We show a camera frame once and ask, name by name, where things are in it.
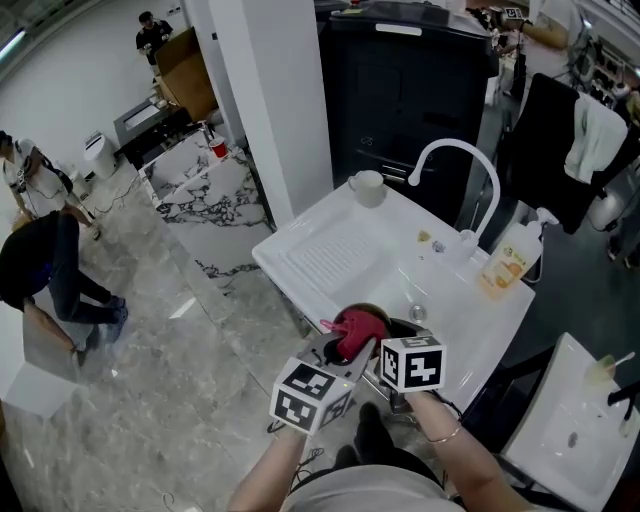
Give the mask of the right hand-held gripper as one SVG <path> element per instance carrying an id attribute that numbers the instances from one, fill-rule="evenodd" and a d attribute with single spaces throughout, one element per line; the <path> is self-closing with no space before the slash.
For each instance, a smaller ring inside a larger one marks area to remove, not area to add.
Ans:
<path id="1" fill-rule="evenodd" d="M 389 389 L 392 413 L 408 413 L 406 393 L 437 391 L 444 386 L 447 348 L 426 328 L 390 319 L 380 342 L 379 379 Z"/>

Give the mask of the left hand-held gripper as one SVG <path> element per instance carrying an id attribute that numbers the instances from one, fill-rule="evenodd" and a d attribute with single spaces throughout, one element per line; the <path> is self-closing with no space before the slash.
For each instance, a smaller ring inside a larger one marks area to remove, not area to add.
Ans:
<path id="1" fill-rule="evenodd" d="M 344 416 L 377 340 L 370 338 L 354 360 L 347 362 L 338 359 L 337 345 L 343 338 L 339 332 L 317 335 L 288 359 L 273 385 L 272 418 L 313 436 Z"/>

